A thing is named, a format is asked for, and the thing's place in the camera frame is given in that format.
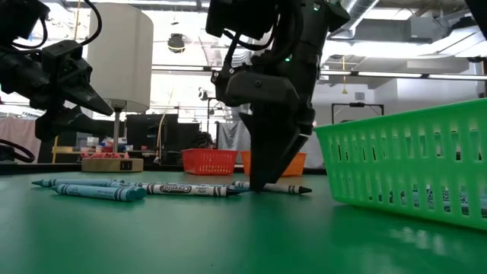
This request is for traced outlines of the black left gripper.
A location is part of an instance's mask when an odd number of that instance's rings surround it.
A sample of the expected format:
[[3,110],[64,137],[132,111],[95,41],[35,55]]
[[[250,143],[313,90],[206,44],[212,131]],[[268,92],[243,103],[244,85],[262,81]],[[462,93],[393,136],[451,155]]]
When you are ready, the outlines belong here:
[[33,93],[30,105],[45,111],[35,122],[35,136],[44,142],[62,132],[113,132],[110,123],[92,119],[80,108],[106,116],[113,114],[113,109],[91,87],[92,68],[81,54],[82,46],[72,40],[53,44],[41,52],[41,70],[48,79],[40,91]]

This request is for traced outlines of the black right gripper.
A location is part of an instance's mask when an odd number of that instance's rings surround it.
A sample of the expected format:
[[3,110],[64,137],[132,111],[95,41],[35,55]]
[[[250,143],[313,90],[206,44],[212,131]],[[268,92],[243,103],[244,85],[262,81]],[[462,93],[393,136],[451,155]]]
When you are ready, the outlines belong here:
[[237,45],[263,53],[252,56],[249,64],[234,66],[230,48],[221,70],[212,72],[211,82],[216,98],[225,105],[250,105],[252,113],[240,118],[251,137],[250,188],[260,191],[277,182],[312,133],[316,112],[311,101],[320,53],[299,43],[294,52],[273,63],[274,51],[268,44],[239,41]]

